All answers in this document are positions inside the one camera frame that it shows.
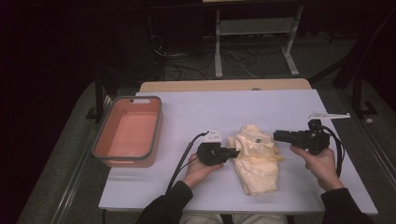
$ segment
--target pink plastic bin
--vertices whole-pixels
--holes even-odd
[[[150,167],[163,121],[161,99],[120,97],[108,111],[92,154],[109,167]]]

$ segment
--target desk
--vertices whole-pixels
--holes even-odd
[[[293,82],[301,89],[286,90]],[[190,84],[194,85],[194,91],[186,88]],[[201,85],[204,91],[198,91]],[[229,85],[231,91],[225,91],[225,85]],[[272,87],[270,91],[263,90],[268,86]],[[249,91],[252,88],[263,91]],[[150,168],[112,168],[99,203],[103,209],[140,211],[164,194],[184,149],[198,133],[217,128],[224,145],[226,138],[235,135],[245,124],[257,124],[265,133],[277,129],[306,130],[308,116],[313,111],[326,112],[318,93],[303,79],[254,80],[251,83],[241,80],[145,83],[138,95],[158,95],[163,100],[163,128],[157,159]],[[331,121],[323,120],[322,123],[334,130]],[[233,164],[227,161],[223,169],[194,190],[195,197],[184,211],[290,215],[323,212],[319,198],[323,190],[305,170],[304,161],[290,152],[289,144],[276,142],[276,145],[285,157],[279,163],[276,192],[246,195]],[[341,179],[362,212],[377,213],[347,154]]]

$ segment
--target folded garment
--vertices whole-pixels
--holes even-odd
[[[256,125],[246,125],[241,128],[236,137],[229,137],[229,147],[240,150],[233,159],[235,171],[238,173],[245,193],[261,194],[276,190],[279,161],[279,149],[274,139],[261,133]]]

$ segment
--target black sleeve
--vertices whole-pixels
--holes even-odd
[[[191,189],[183,181],[177,181],[169,192],[154,200],[143,210],[139,219],[136,221],[136,224],[178,223],[180,221],[183,208],[191,198]]]
[[[320,197],[325,206],[323,224],[374,224],[361,212],[348,189],[334,189]]]

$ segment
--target gray carpet floor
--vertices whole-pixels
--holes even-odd
[[[310,78],[342,59],[355,42],[355,39],[335,39],[332,43],[329,40],[328,35],[296,37],[291,55],[299,77]],[[221,45],[223,79],[291,78],[280,52],[285,42],[282,36],[225,39]],[[213,79],[213,46],[208,46],[200,53],[174,50],[165,63],[162,80]],[[350,107],[351,86],[344,90],[332,86],[336,74],[334,71],[312,87],[318,90],[329,113],[352,114],[352,119],[334,120],[334,126],[378,209],[379,214],[373,220],[377,224],[396,223],[394,184],[374,150],[381,147],[390,161],[396,161],[396,114],[364,82],[363,100],[371,102],[378,114],[358,119]],[[120,90],[119,94],[126,91],[137,90]],[[136,212],[106,212],[103,216],[98,208],[109,169],[91,154],[92,136],[98,128],[94,119],[86,118],[92,108],[95,108],[93,83],[77,101],[19,223],[102,223],[103,218],[106,223],[134,223],[138,217]],[[321,223],[321,215],[297,216],[295,223]]]

